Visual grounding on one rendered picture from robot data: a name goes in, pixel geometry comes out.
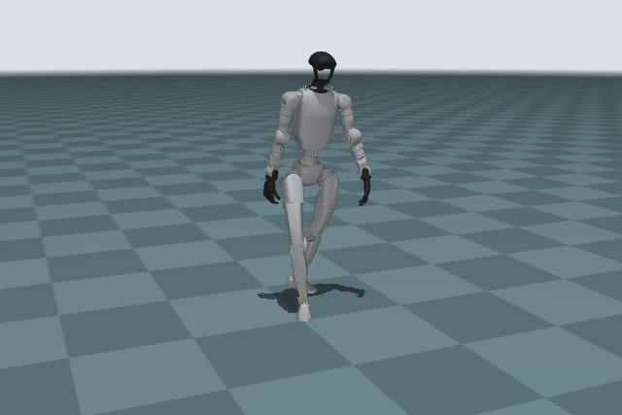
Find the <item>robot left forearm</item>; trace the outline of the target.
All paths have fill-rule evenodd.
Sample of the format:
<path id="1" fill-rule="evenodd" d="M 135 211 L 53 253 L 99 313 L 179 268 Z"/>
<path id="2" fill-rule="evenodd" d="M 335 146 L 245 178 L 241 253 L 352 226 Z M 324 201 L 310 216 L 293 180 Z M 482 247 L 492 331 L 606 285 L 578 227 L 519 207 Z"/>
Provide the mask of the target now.
<path id="1" fill-rule="evenodd" d="M 363 150 L 363 138 L 362 138 L 362 140 L 360 142 L 357 142 L 357 143 L 355 143 L 355 145 L 352 145 L 350 150 L 353 153 L 354 160 L 355 160 L 357 166 L 360 169 L 359 170 L 360 174 L 362 175 L 362 170 L 364 168 L 367 168 L 369 170 L 369 175 L 370 175 L 371 170 L 367 166 L 368 161 L 367 161 L 366 155 L 365 155 L 364 150 Z"/>

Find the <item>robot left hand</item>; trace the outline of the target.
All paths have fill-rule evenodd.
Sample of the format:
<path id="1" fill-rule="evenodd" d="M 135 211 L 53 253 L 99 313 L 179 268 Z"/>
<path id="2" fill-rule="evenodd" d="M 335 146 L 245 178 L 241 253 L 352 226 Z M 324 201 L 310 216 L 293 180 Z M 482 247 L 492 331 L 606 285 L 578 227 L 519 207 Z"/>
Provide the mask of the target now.
<path id="1" fill-rule="evenodd" d="M 363 180 L 364 195 L 363 195 L 363 199 L 359 200 L 359 202 L 360 202 L 359 206 L 365 205 L 365 203 L 368 201 L 368 194 L 370 192 L 370 181 L 369 181 L 369 179 L 371 179 L 371 176 L 369 176 L 369 170 L 367 168 L 364 168 L 362 170 L 361 179 Z"/>

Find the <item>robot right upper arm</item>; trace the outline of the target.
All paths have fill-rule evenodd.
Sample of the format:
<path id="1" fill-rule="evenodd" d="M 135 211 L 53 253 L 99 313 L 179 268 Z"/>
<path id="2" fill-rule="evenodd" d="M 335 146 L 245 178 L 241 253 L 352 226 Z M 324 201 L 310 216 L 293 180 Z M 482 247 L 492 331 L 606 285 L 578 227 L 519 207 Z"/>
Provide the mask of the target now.
<path id="1" fill-rule="evenodd" d="M 281 107 L 278 117 L 278 139 L 277 144 L 287 145 L 290 142 L 291 133 L 288 128 L 291 124 L 294 109 L 300 104 L 302 93 L 300 91 L 287 91 L 280 100 Z"/>

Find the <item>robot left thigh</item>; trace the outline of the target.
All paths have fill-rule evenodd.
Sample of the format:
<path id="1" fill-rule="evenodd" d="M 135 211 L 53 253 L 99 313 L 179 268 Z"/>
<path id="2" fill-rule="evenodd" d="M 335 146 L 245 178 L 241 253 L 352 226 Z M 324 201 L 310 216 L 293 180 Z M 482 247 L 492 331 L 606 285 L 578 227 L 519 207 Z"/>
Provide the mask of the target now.
<path id="1" fill-rule="evenodd" d="M 324 168 L 322 181 L 317 183 L 321 189 L 316 194 L 313 222 L 303 224 L 303 234 L 306 240 L 313 240 L 323 233 L 332 217 L 339 187 L 339 178 L 327 168 Z"/>

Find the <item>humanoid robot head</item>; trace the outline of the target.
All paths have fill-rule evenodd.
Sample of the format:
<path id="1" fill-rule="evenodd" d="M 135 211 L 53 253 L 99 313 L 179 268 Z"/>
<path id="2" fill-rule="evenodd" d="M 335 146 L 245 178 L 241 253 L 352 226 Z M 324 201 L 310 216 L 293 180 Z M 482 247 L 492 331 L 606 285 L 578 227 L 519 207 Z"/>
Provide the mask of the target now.
<path id="1" fill-rule="evenodd" d="M 328 92 L 328 90 L 324 89 L 324 87 L 330 82 L 332 78 L 334 68 L 336 66 L 336 61 L 327 52 L 315 52 L 310 56 L 308 62 L 310 65 L 313 66 L 314 76 L 315 76 L 315 79 L 313 79 L 311 86 L 315 86 L 317 88 L 317 89 L 312 89 L 312 88 L 309 88 L 309 89 L 315 92 L 318 92 L 318 93 Z M 323 71 L 324 69 L 330 69 L 329 77 L 326 80 L 319 79 L 318 77 L 318 70 Z"/>

